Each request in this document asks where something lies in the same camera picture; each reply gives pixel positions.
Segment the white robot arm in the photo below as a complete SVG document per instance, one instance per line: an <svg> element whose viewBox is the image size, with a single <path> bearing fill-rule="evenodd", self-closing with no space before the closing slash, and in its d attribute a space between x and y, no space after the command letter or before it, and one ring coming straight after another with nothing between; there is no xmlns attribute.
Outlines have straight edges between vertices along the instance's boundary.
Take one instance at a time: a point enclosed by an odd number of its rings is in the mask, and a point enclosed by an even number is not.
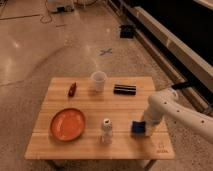
<svg viewBox="0 0 213 171"><path fill-rule="evenodd" d="M172 88L155 92L148 97L148 107L142 117L145 122L145 135L152 136L163 116L167 115L213 144L213 118L186 108L177 100L178 94Z"/></svg>

